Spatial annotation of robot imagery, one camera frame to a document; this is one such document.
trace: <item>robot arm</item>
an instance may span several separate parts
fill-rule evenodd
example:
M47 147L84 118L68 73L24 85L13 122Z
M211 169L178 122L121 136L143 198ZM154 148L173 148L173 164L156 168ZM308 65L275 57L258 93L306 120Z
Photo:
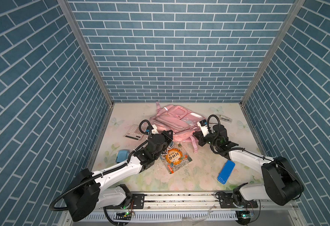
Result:
M171 142L171 130L163 131L161 134L149 133L149 138L131 152L126 161L94 172L90 172L88 169L82 170L66 191L50 204L50 210L69 210L73 221L76 222L85 218L96 207L116 205L126 208L132 198L126 185L121 184L110 189L108 187L154 165L155 160L166 151ZM55 207L55 204L62 198L66 207Z
M213 153L256 170L264 179L264 184L245 183L235 188L232 199L237 206L246 205L248 201L254 199L270 199L278 205L284 205L294 197L300 196L304 190L303 184L285 158L260 156L258 153L236 147L238 144L229 141L226 129L220 124L218 118L217 121L218 124L211 130L205 120L198 123L201 131L195 132L194 136L198 138L199 145L210 144ZM50 204L50 210L69 210L73 221L76 222L98 207L115 205L126 208L129 206L132 194L126 185L109 187L151 167L172 142L171 130L158 134L156 127L151 126L149 122L148 124L146 130L149 132L148 139L131 152L126 161L94 172L88 169L82 170L66 191ZM62 198L66 207L55 207Z
M211 117L217 119L218 124L209 129ZM287 159L283 157L261 156L258 153L237 147L238 144L229 141L227 131L216 115L211 115L198 123L201 131L194 136L199 145L209 144L213 153L229 160L240 162L262 174L264 184L242 184L234 189L233 197L239 206L246 205L250 200L272 200L278 205L285 205L295 197L299 197L304 190L301 180Z

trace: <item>blue brick wall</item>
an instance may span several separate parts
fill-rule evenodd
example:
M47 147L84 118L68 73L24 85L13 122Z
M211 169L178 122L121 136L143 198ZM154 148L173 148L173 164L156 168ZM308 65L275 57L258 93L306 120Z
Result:
M293 1L69 2L115 102L239 102Z
M52 225L108 104L56 0L0 0L0 225Z
M305 184L307 223L330 225L330 1L305 1L246 110L267 154Z

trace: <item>book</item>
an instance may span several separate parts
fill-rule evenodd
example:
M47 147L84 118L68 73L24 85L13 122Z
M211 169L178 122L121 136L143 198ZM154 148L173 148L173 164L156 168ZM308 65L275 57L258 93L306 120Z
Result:
M173 174L181 167L192 161L185 148L180 143L174 143L167 152L160 156L170 174Z

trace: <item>mounting plate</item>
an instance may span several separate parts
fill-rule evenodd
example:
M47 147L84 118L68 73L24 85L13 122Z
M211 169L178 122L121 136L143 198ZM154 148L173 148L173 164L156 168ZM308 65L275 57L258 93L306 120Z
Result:
M127 209L143 209L145 202L145 194L132 194L130 206ZM122 209L120 206L107 206L107 209Z
M227 208L245 208L242 206L236 206L233 202L232 198L233 193L232 192L222 192L219 193L219 204L222 209L227 209ZM248 209L250 208L258 208L258 203L254 200L248 201L249 203L247 204Z

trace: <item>metal rail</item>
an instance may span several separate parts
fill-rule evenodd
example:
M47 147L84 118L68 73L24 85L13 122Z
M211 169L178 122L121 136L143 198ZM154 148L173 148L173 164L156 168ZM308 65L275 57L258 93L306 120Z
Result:
M288 29L292 25L294 19L296 18L297 14L300 11L301 7L303 6L304 2L305 2L305 0L295 0L293 5L290 7L287 17L285 18L284 22L280 26L278 33L271 44L271 47L269 48L268 52L266 53L263 61L260 63L259 68L258 68L257 72L255 73L253 80L250 82L248 89L246 90L244 96L241 99L241 101L240 101L241 105L244 105L248 101L251 93L253 92L255 86L257 85L257 83L259 82L261 77L263 76L264 71L266 70L274 53L277 51L277 48L279 47L280 43L282 42Z
M68 22L69 26L72 29L74 37L76 38L78 44L80 45L80 48L83 52L83 55L85 56L85 58L88 62L88 65L90 66L90 68L93 72L93 75L95 76L95 78L96 78L96 80L99 84L99 87L101 88L101 90L104 94L104 97L106 98L108 104L110 106L112 106L113 101L111 99L111 96L109 95L109 93L106 89L106 86L103 82L101 74L99 73L99 70L96 66L96 63L95 63L93 57L92 57L90 49L87 46L85 38L82 35L81 29L78 26L78 23L76 21L76 18L74 17L74 14L71 10L71 7L69 6L68 1L67 0L58 0L58 4L59 4L59 7L61 8L61 10L63 11L64 17L67 19L67 22Z
M217 191L183 192L132 192L145 194L144 208L134 211L207 211L213 205L213 211L246 210L246 208L222 209L215 197ZM279 206L272 201L261 200L262 210L298 210L295 201Z
M101 129L100 129L99 134L97 136L95 146L93 147L90 158L88 159L86 168L88 168L90 171L92 171L93 164L95 163L95 160L96 160L96 157L97 157L97 154L98 154L98 150L99 150L99 147L101 146L103 136L104 136L104 132L106 131L106 128L108 126L109 118L111 117L114 105L115 104L113 103L112 106L108 107L108 110L106 112L106 116L104 118Z

